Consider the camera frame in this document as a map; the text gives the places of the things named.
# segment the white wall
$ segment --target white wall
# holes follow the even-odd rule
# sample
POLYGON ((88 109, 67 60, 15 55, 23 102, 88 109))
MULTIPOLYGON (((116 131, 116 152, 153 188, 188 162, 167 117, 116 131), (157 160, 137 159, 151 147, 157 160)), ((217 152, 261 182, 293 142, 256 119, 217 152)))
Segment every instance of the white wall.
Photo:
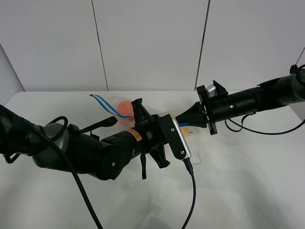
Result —
POLYGON ((304 0, 212 0, 198 84, 243 90, 289 75, 305 46, 304 0))
POLYGON ((0 31, 26 91, 107 90, 91 0, 2 0, 0 31))
POLYGON ((94 0, 109 90, 193 90, 208 0, 94 0))
POLYGON ((23 87, 0 44, 0 104, 6 104, 15 93, 21 91, 24 91, 23 87))

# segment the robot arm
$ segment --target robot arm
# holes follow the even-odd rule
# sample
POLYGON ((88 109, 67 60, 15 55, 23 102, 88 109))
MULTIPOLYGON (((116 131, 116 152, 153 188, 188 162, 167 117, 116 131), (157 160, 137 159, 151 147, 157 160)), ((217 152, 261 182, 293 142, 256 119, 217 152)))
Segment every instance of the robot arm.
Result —
POLYGON ((65 117, 59 117, 48 125, 37 126, 17 116, 5 107, 0 107, 0 152, 8 163, 14 162, 20 154, 31 156, 39 167, 70 171, 64 158, 46 145, 35 134, 34 129, 44 133, 65 154, 79 174, 90 174, 100 180, 116 179, 122 169, 135 157, 141 155, 142 177, 146 178, 146 154, 150 154, 159 168, 167 167, 164 144, 169 143, 174 156, 186 162, 191 156, 183 134, 176 120, 170 115, 150 115, 142 106, 142 100, 132 102, 135 126, 105 139, 86 135, 97 127, 116 124, 110 117, 80 130, 67 124, 65 117), (56 123, 65 120, 65 124, 56 123))
POLYGON ((228 94, 216 81, 207 88, 197 87, 200 101, 177 116, 176 120, 192 126, 209 127, 214 135, 217 133, 216 122, 303 102, 305 70, 295 69, 291 73, 234 94, 228 94))

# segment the black cable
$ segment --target black cable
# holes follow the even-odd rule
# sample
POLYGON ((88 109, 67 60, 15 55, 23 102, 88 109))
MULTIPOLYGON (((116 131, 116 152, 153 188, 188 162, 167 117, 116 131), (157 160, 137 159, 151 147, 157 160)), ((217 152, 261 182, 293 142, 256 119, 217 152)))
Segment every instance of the black cable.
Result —
POLYGON ((300 67, 298 67, 299 70, 305 68, 305 64, 301 65, 300 67))
POLYGON ((195 177, 194 174, 191 174, 192 177, 192 182, 193 182, 193 201, 192 201, 192 206, 191 206, 191 210, 189 212, 189 215, 186 218, 185 223, 182 226, 182 229, 185 229, 186 225, 188 224, 188 222, 190 221, 190 218, 192 216, 192 213, 194 211, 194 207, 195 207, 195 201, 196 201, 196 183, 195 183, 195 177))
POLYGON ((192 206, 191 206, 191 210, 182 226, 182 229, 185 229, 186 225, 188 224, 188 222, 190 221, 190 218, 192 216, 192 213, 194 211, 194 207, 195 207, 195 202, 196 202, 196 182, 195 182, 195 177, 194 177, 194 173, 193 173, 193 166, 192 163, 190 161, 189 158, 184 159, 183 162, 185 163, 185 167, 187 169, 187 171, 189 171, 191 177, 192 177, 192 182, 193 182, 193 201, 192 201, 192 206))
POLYGON ((83 199, 84 199, 84 201, 85 201, 85 203, 86 203, 86 205, 87 205, 87 208, 88 208, 88 210, 89 210, 89 212, 90 212, 90 214, 91 214, 91 216, 92 216, 92 218, 93 218, 93 220, 94 220, 94 222, 95 222, 97 228, 98 228, 98 229, 103 229, 103 227, 101 226, 101 223, 100 223, 99 219, 97 218, 97 216, 96 216, 96 214, 95 214, 95 212, 94 212, 94 209, 93 209, 93 207, 92 207, 92 205, 91 205, 91 203, 90 203, 90 201, 89 201, 89 198, 88 198, 88 196, 87 196, 87 194, 86 194, 86 191, 85 191, 85 189, 84 189, 84 187, 83 187, 83 185, 82 185, 82 183, 81 183, 81 180, 80 180, 80 178, 78 177, 78 175, 77 175, 77 173, 76 173, 76 171, 75 171, 73 165, 71 164, 70 160, 69 160, 69 159, 67 158, 67 156, 58 148, 58 146, 57 146, 54 142, 52 142, 44 133, 40 132, 38 129, 36 129, 36 128, 34 128, 34 127, 32 128, 32 130, 33 130, 36 134, 38 134, 43 140, 45 140, 45 141, 48 143, 49 146, 51 146, 57 153, 59 153, 59 154, 63 157, 63 159, 65 160, 65 162, 67 163, 68 167, 69 167, 70 170, 71 170, 71 173, 72 173, 72 175, 73 175, 73 177, 74 177, 74 179, 75 179, 75 181, 76 181, 76 184, 77 184, 78 188, 80 189, 81 195, 82 195, 82 197, 83 197, 83 199))
POLYGON ((239 132, 239 131, 241 131, 242 129, 245 129, 245 130, 248 130, 248 131, 250 131, 250 132, 257 133, 257 134, 261 134, 261 135, 284 135, 284 134, 290 133, 290 132, 292 132, 292 131, 294 131, 294 130, 300 128, 302 125, 305 124, 305 120, 303 120, 303 121, 301 122, 301 124, 299 124, 299 125, 296 126, 295 128, 292 128, 291 130, 287 130, 287 131, 284 131, 284 132, 278 132, 278 133, 265 133, 265 132, 260 132, 260 131, 256 131, 256 130, 251 130, 251 129, 246 128, 246 127, 243 126, 243 123, 244 123, 245 118, 248 117, 248 116, 250 116, 250 115, 253 115, 253 114, 247 114, 247 115, 245 115, 245 116, 242 118, 242 124, 241 124, 241 125, 238 124, 238 123, 236 123, 236 122, 234 122, 234 121, 231 120, 231 119, 227 119, 227 120, 229 120, 230 122, 234 123, 235 125, 239 126, 239 127, 241 128, 240 130, 233 130, 232 128, 230 128, 230 127, 228 126, 228 124, 227 124, 227 120, 225 120, 224 123, 225 123, 226 127, 227 127, 229 130, 233 131, 233 132, 239 132))
POLYGON ((62 125, 61 130, 53 138, 50 139, 53 142, 55 142, 63 134, 63 132, 65 132, 65 130, 67 129, 67 127, 68 127, 68 119, 65 116, 60 116, 60 117, 55 118, 53 121, 48 123, 48 124, 52 124, 52 123, 56 123, 56 122, 58 122, 60 120, 63 120, 64 123, 62 125))

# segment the orange warning label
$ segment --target orange warning label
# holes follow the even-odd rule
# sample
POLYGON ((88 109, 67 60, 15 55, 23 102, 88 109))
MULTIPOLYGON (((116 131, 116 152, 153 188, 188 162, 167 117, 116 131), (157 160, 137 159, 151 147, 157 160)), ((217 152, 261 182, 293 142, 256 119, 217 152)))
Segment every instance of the orange warning label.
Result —
POLYGON ((135 139, 137 140, 137 142, 140 141, 140 140, 142 140, 141 135, 140 135, 137 131, 135 131, 134 129, 129 129, 129 130, 125 130, 125 131, 131 133, 131 134, 135 137, 135 139))

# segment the clear plastic bag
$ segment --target clear plastic bag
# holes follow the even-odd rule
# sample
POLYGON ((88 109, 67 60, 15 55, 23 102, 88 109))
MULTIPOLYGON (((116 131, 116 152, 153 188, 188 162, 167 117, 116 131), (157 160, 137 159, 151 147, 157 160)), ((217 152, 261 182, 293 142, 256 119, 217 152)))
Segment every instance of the clear plastic bag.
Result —
MULTIPOLYGON (((90 96, 96 99, 96 101, 105 111, 116 116, 120 124, 127 128, 134 126, 134 116, 131 100, 117 96, 100 96, 96 94, 91 94, 90 96)), ((160 116, 164 116, 170 114, 173 118, 178 115, 177 112, 162 112, 147 105, 144 105, 144 107, 152 115, 158 114, 160 116)), ((193 135, 193 131, 189 126, 181 125, 181 130, 184 137, 193 135)))

